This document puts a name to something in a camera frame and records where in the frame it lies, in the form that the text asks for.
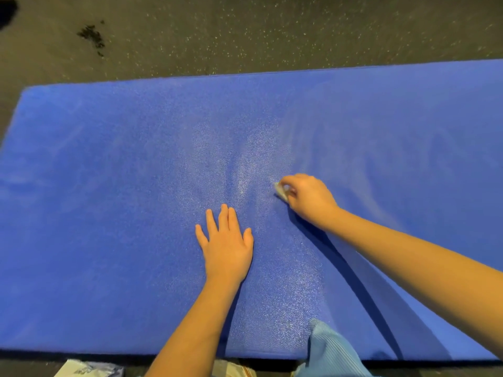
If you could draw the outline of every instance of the person's left hand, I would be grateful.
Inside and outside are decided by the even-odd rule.
[[[213,212],[206,210],[209,241],[201,225],[196,225],[196,237],[206,262],[206,282],[218,281],[239,286],[248,273],[253,256],[253,235],[250,228],[241,236],[236,210],[222,205],[218,228]]]

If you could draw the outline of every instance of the light blue ribbed clothing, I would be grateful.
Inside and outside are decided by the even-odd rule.
[[[309,361],[300,365],[295,377],[367,377],[372,376],[351,344],[328,324],[317,319],[309,323],[311,347]]]

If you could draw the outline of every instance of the hand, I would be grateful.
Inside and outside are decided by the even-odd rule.
[[[289,186],[287,197],[295,213],[322,230],[327,229],[330,215],[338,209],[336,200],[323,181],[307,174],[285,176],[281,186]]]
[[[222,205],[218,228],[213,212],[206,210],[209,241],[201,225],[196,225],[196,237],[206,262],[206,282],[217,280],[239,286],[250,268],[253,256],[253,235],[250,228],[241,236],[236,210]]]

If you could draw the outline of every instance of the person's right arm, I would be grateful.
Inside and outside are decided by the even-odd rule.
[[[421,303],[503,359],[503,272],[339,208],[312,176],[286,176],[280,184],[290,187],[289,204],[298,215],[350,243]]]

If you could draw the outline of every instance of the blue vinyl surface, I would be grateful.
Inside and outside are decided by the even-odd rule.
[[[157,353],[226,202],[255,252],[219,355],[303,358],[316,317],[363,359],[495,359],[273,182],[503,270],[501,101],[503,61],[29,88],[0,152],[0,348]]]

